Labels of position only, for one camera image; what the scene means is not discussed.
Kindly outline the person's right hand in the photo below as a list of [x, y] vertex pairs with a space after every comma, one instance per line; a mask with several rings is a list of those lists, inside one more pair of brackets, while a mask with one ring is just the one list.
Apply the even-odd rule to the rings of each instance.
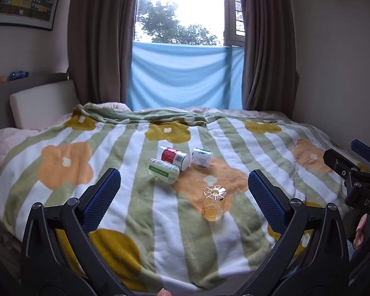
[[353, 241], [353, 247], [355, 250], [360, 250], [363, 245], [364, 228], [366, 226], [367, 219], [368, 219], [368, 215], [363, 215], [358, 223], [358, 227], [356, 228], [356, 236]]

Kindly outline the person's left hand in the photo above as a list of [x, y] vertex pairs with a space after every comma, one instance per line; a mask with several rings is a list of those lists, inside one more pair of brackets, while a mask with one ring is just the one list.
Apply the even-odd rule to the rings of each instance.
[[167, 289], [161, 288], [161, 290], [159, 290], [157, 296], [172, 296], [172, 294]]

